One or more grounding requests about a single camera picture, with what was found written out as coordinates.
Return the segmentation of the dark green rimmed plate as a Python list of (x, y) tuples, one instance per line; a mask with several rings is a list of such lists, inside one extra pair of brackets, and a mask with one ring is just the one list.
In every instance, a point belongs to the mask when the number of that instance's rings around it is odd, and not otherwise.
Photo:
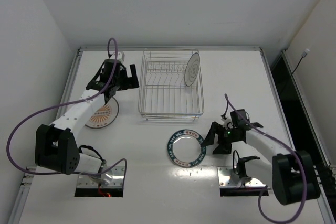
[(203, 137), (194, 130), (184, 129), (175, 132), (168, 140), (167, 154), (179, 167), (198, 166), (206, 155), (206, 147), (201, 147)]

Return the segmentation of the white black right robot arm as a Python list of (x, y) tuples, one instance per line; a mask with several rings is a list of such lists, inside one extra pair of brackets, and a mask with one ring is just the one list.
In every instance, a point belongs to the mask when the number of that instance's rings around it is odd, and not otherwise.
[(265, 133), (259, 133), (262, 125), (250, 122), (249, 114), (244, 110), (232, 111), (223, 125), (212, 122), (209, 132), (201, 143), (202, 147), (218, 146), (214, 155), (229, 155), (232, 144), (244, 142), (256, 149), (259, 156), (240, 157), (234, 164), (233, 173), (244, 182), (256, 178), (270, 187), (282, 205), (300, 202), (302, 195), (306, 199), (317, 199), (321, 190), (310, 154), (306, 151), (293, 151), (289, 147), (273, 142)]

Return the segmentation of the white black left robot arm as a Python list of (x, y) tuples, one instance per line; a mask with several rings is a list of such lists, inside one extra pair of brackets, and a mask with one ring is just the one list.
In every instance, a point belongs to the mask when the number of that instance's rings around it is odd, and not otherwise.
[(70, 175), (90, 176), (102, 185), (108, 185), (112, 174), (100, 155), (82, 152), (76, 138), (89, 119), (106, 105), (117, 91), (136, 89), (139, 81), (134, 64), (131, 76), (122, 61), (106, 59), (87, 84), (81, 102), (73, 105), (60, 118), (49, 125), (42, 124), (36, 131), (35, 163), (37, 166)]

